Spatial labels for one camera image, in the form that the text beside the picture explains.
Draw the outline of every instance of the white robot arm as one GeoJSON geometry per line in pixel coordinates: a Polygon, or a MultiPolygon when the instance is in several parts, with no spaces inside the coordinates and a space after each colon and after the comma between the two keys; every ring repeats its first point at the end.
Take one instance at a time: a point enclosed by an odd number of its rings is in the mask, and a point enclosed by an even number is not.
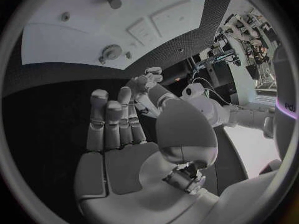
{"type": "MultiPolygon", "coordinates": [[[[145,75],[132,78],[127,86],[132,90],[132,101],[136,108],[150,117],[157,118],[167,99],[178,99],[174,94],[158,84],[162,81],[159,67],[149,68],[145,75]]],[[[205,95],[200,83],[189,84],[180,97],[200,110],[212,127],[226,125],[260,129],[266,138],[273,138],[274,111],[245,109],[239,106],[221,106],[217,101],[205,95]]]]}

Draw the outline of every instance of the perforated black panel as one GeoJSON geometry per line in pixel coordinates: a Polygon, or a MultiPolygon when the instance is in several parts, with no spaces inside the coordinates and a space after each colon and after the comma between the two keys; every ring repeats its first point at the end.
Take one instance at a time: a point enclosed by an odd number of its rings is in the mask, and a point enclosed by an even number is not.
{"type": "Polygon", "coordinates": [[[21,38],[12,54],[4,82],[4,95],[44,84],[87,79],[129,79],[146,67],[163,69],[190,57],[213,43],[214,35],[230,0],[205,0],[198,29],[185,33],[152,50],[125,70],[69,63],[21,65],[21,38]]]}

